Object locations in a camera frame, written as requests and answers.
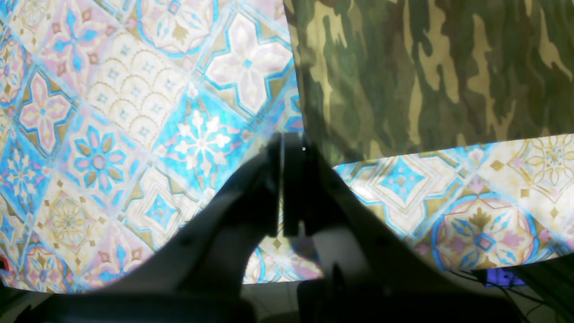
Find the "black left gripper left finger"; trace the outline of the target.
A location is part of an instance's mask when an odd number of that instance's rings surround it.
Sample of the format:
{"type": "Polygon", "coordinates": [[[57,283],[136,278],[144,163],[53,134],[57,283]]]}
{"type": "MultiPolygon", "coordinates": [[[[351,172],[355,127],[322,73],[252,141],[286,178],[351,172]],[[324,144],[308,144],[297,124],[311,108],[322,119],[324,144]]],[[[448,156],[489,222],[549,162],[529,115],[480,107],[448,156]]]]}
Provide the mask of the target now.
{"type": "Polygon", "coordinates": [[[164,247],[103,292],[237,296],[253,251],[277,233],[282,141],[273,135],[164,247]]]}

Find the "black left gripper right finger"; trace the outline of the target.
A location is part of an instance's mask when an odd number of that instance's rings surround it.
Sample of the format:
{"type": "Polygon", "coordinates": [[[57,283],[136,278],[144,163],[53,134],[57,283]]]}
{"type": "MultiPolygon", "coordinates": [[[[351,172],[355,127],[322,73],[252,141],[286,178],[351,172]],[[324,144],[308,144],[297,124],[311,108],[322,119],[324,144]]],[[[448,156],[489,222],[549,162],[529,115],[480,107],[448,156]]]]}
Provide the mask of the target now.
{"type": "Polygon", "coordinates": [[[284,233],[300,223],[334,292],[453,292],[357,199],[299,133],[283,135],[284,233]]]}

